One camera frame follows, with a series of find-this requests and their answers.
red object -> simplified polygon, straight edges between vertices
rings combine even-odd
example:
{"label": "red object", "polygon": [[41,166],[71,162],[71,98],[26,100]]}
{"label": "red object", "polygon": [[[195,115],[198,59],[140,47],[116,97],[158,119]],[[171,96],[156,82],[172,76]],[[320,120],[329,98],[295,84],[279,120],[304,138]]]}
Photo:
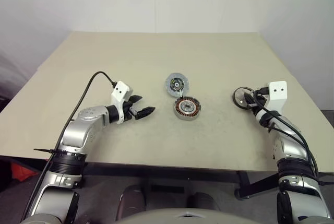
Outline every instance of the red object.
{"label": "red object", "polygon": [[31,171],[27,168],[21,167],[20,165],[17,165],[15,163],[11,164],[11,172],[12,172],[13,179],[17,179],[20,182],[37,174],[36,172]]}

beige tabletop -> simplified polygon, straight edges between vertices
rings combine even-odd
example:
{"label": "beige tabletop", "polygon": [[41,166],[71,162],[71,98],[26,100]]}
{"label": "beige tabletop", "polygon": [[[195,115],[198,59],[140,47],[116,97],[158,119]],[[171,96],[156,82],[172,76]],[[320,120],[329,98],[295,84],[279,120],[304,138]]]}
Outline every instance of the beige tabletop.
{"label": "beige tabletop", "polygon": [[[91,75],[103,70],[143,96],[136,108],[156,110],[112,124],[87,160],[230,170],[276,171],[272,143],[250,111],[231,99],[240,86],[286,80],[283,114],[303,133],[320,171],[334,171],[334,130],[257,33],[149,34],[74,32],[39,67],[0,114],[0,155],[47,158]],[[170,73],[188,80],[202,105],[194,121],[179,120],[164,87]],[[109,105],[111,87],[98,76],[81,108]]]}

white wall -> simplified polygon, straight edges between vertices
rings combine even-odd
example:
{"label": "white wall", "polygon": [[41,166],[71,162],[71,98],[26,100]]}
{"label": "white wall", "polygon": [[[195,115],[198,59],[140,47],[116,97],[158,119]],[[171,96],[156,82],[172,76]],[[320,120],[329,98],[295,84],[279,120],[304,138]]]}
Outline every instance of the white wall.
{"label": "white wall", "polygon": [[259,31],[316,104],[334,109],[333,18],[334,0],[0,0],[0,79],[17,92],[71,30]]}

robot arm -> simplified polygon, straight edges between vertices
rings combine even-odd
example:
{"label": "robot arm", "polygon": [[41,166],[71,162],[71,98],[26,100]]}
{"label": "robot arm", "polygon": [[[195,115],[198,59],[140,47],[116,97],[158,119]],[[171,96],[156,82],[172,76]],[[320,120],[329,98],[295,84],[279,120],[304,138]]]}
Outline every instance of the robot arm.
{"label": "robot arm", "polygon": [[251,109],[260,125],[268,128],[279,174],[278,223],[309,223],[311,216],[317,218],[310,223],[327,222],[331,215],[317,181],[314,157],[300,131],[281,115],[286,100],[285,81],[270,82],[257,91],[238,88],[233,95],[238,107]]}
{"label": "robot arm", "polygon": [[22,223],[74,222],[79,200],[74,189],[81,186],[86,156],[92,144],[98,141],[102,129],[112,122],[128,121],[132,116],[141,119],[155,109],[147,107],[135,111],[132,105],[142,97],[131,94],[130,87],[119,81],[112,92],[111,105],[80,111],[66,127],[57,150],[36,149],[52,152],[53,158]]}

metal disc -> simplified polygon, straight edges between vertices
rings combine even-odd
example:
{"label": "metal disc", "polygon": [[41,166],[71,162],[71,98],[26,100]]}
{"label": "metal disc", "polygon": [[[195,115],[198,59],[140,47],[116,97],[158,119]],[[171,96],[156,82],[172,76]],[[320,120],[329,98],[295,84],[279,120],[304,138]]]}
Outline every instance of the metal disc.
{"label": "metal disc", "polygon": [[251,93],[251,92],[253,92],[253,89],[249,87],[237,88],[232,96],[234,104],[241,109],[245,110],[250,109],[245,99],[245,93]]}
{"label": "metal disc", "polygon": [[193,97],[178,98],[174,105],[174,112],[181,120],[192,121],[199,116],[201,105]]}
{"label": "metal disc", "polygon": [[189,90],[188,79],[180,73],[172,73],[165,81],[167,92],[174,97],[182,97]]}

